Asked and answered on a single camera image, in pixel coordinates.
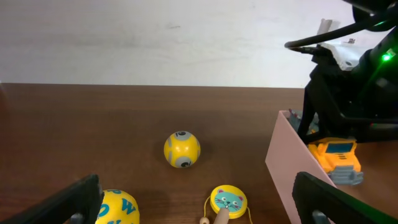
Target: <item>cartoon cat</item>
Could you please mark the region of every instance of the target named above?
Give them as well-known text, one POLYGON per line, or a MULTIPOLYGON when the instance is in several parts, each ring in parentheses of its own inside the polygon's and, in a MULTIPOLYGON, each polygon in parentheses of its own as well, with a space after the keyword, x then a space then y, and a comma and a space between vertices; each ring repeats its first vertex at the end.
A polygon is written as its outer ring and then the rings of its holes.
POLYGON ((242 208, 243 197, 218 189, 215 202, 219 208, 227 208, 230 212, 237 212, 242 208))

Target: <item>yellow ball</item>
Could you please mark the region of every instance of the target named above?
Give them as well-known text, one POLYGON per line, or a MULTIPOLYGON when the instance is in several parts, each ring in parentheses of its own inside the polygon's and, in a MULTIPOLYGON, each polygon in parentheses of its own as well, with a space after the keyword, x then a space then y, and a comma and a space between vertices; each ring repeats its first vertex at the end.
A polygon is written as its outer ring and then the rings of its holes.
POLYGON ((104 190, 105 196, 95 224, 139 224, 136 200, 122 190, 104 190))
POLYGON ((188 131, 177 131, 165 142, 164 156, 171 166, 176 168, 189 167, 200 156, 199 141, 188 131))

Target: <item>white object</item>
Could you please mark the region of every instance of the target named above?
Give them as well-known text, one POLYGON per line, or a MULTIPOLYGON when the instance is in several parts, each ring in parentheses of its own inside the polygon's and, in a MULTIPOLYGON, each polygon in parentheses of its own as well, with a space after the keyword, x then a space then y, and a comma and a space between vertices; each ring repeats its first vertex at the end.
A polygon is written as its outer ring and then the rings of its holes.
POLYGON ((362 54, 369 50, 367 47, 361 47, 342 41, 324 42, 320 45, 331 51, 338 66, 343 71, 351 71, 355 66, 358 65, 362 54))
POLYGON ((324 34, 333 30, 337 30, 340 22, 333 19, 322 19, 317 35, 324 34))

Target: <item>wooden table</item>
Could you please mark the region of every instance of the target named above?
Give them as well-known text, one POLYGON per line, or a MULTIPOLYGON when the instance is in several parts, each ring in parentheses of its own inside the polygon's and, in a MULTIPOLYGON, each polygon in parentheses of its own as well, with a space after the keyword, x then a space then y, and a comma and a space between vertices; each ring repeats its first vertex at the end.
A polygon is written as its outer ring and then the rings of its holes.
POLYGON ((364 181, 338 188, 398 219, 398 141, 358 144, 355 154, 361 163, 364 181))
POLYGON ((96 173, 135 197, 143 224, 198 223, 222 184, 245 192, 254 223, 288 223, 264 160, 277 111, 302 100, 299 89, 3 83, 0 220, 96 173), (163 155, 179 130, 202 147, 188 169, 163 155))

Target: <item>pink box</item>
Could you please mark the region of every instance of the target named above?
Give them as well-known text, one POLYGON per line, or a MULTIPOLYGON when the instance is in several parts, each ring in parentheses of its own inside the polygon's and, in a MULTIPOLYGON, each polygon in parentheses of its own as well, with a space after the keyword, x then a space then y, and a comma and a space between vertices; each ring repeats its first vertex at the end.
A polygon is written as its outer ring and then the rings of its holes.
POLYGON ((336 187, 311 155, 287 118, 288 111, 279 111, 269 144, 266 164, 284 204, 290 222, 301 223, 292 197, 293 184, 298 172, 305 171, 336 187))

